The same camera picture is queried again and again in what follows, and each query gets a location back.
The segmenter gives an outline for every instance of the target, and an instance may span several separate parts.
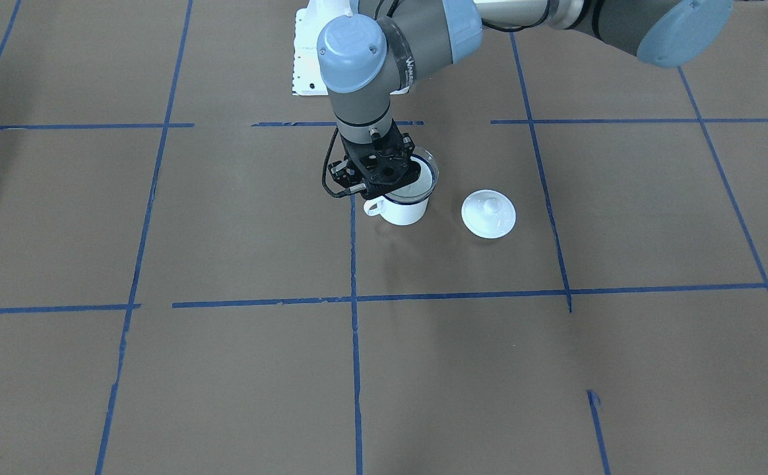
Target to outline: blue joint cap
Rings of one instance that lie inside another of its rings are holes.
[[[387,39],[374,19],[342,15],[320,32],[317,51],[323,82],[330,90],[346,94],[371,83],[381,71]]]
[[[677,67],[701,54],[724,30],[733,0],[682,0],[645,35],[637,57],[659,67]]]
[[[472,0],[442,0],[448,37],[451,42],[451,63],[456,64],[481,46],[484,27],[481,14]]]

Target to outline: cup rim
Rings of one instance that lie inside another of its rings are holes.
[[[424,151],[424,153],[428,154],[428,159],[434,160],[434,157],[432,156],[432,154],[430,154],[430,152],[428,150],[424,150],[424,148],[420,148],[420,147],[416,147],[416,148],[418,150]],[[426,199],[429,199],[430,195],[432,195],[432,193],[434,193],[434,189],[436,188],[436,183],[437,183],[437,179],[438,179],[438,174],[437,174],[437,171],[436,171],[436,166],[435,166],[435,164],[429,162],[429,160],[426,159],[426,157],[423,157],[420,154],[417,154],[416,153],[416,151],[417,151],[416,148],[414,149],[414,154],[411,154],[410,158],[411,158],[411,160],[413,160],[415,158],[415,159],[419,160],[420,162],[423,162],[426,166],[428,166],[428,170],[432,174],[432,186],[430,187],[430,189],[428,189],[428,191],[421,193],[421,195],[419,195],[421,198],[419,198],[419,199],[409,198],[409,199],[406,199],[405,201],[396,201],[396,199],[391,198],[391,195],[393,194],[392,191],[390,193],[387,193],[386,195],[384,195],[384,199],[386,199],[387,201],[393,203],[394,205],[409,206],[409,205],[416,205],[418,203],[421,203],[421,202],[425,201]]]

